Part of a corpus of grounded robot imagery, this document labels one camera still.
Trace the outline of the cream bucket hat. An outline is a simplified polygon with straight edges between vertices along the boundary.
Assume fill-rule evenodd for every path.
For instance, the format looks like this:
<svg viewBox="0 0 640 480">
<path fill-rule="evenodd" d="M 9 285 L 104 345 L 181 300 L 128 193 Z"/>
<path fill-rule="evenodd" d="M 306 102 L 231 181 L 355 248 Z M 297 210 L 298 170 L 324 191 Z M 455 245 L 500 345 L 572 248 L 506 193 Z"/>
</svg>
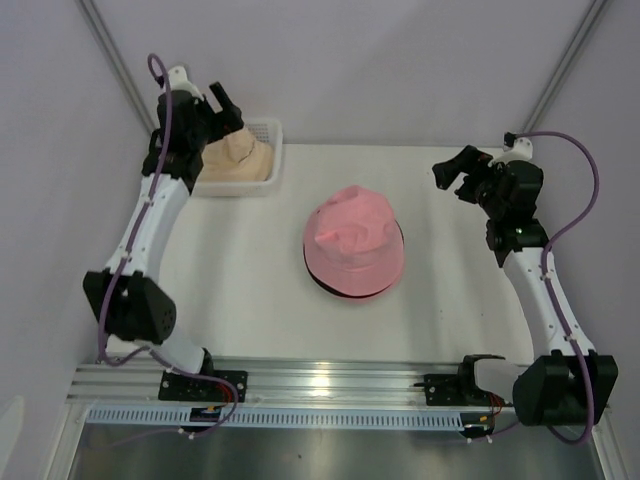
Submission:
<svg viewBox="0 0 640 480">
<path fill-rule="evenodd" d="M 263 182 L 272 172 L 274 150 L 247 128 L 208 144 L 202 152 L 204 183 Z"/>
</svg>

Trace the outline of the black bucket hat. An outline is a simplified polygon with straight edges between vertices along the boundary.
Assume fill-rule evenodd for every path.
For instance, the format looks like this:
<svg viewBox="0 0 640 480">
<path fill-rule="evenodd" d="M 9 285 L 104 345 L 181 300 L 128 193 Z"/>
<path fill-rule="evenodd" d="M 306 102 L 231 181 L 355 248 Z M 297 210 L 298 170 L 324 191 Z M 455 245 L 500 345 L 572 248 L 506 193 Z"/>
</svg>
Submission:
<svg viewBox="0 0 640 480">
<path fill-rule="evenodd" d="M 323 291 L 325 291 L 326 293 L 336 297 L 336 295 L 340 295 L 340 294 L 345 294 L 344 292 L 341 292 L 333 287 L 331 287 L 330 285 L 324 283 L 323 281 L 321 281 L 319 278 L 317 278 L 313 272 L 311 271 L 311 269 L 309 268 L 308 262 L 307 262 L 307 257 L 306 257 L 306 248 L 305 246 L 302 246 L 302 256 L 303 256 L 303 261 L 304 261 L 304 265 L 305 268 L 307 270 L 308 275 L 310 276 L 310 278 L 313 280 L 313 282 Z M 396 276 L 396 278 L 388 285 L 386 286 L 384 289 L 379 290 L 377 292 L 380 291 L 385 291 L 385 294 L 389 291 L 392 291 L 396 285 L 401 281 L 402 276 L 404 274 L 404 270 L 401 270 L 400 273 Z"/>
</svg>

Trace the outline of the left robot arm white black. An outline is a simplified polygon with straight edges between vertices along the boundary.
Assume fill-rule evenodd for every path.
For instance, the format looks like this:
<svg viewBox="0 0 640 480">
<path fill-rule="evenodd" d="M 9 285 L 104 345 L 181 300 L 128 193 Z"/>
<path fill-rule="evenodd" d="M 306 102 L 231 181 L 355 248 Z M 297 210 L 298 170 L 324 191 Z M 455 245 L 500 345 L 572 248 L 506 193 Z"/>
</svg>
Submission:
<svg viewBox="0 0 640 480">
<path fill-rule="evenodd" d="M 137 204 L 115 252 L 102 270 L 85 274 L 83 290 L 98 322 L 101 361 L 113 367 L 125 362 L 107 354 L 110 337 L 131 342 L 182 375 L 182 390 L 201 401 L 216 388 L 213 361 L 178 329 L 177 308 L 158 284 L 159 271 L 174 223 L 203 168 L 204 148 L 244 122 L 218 82 L 210 90 L 219 112 L 190 83 L 162 85 L 160 126 L 150 137 Z"/>
</svg>

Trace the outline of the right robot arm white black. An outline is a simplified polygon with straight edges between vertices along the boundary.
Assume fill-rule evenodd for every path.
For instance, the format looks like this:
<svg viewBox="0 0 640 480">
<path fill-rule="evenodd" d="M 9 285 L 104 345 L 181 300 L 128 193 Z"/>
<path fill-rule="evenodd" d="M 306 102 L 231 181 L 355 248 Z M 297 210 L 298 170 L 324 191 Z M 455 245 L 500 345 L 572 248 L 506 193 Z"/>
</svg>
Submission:
<svg viewBox="0 0 640 480">
<path fill-rule="evenodd" d="M 525 426 L 591 429 L 608 403 L 618 366 L 612 356 L 597 353 L 559 282 L 552 242 L 535 216 L 544 173 L 532 153 L 526 138 L 498 158 L 467 145 L 432 168 L 439 189 L 460 179 L 457 198 L 487 215 L 487 245 L 517 295 L 534 348 L 527 367 L 499 355 L 465 356 L 455 388 L 469 404 L 498 397 Z"/>
</svg>

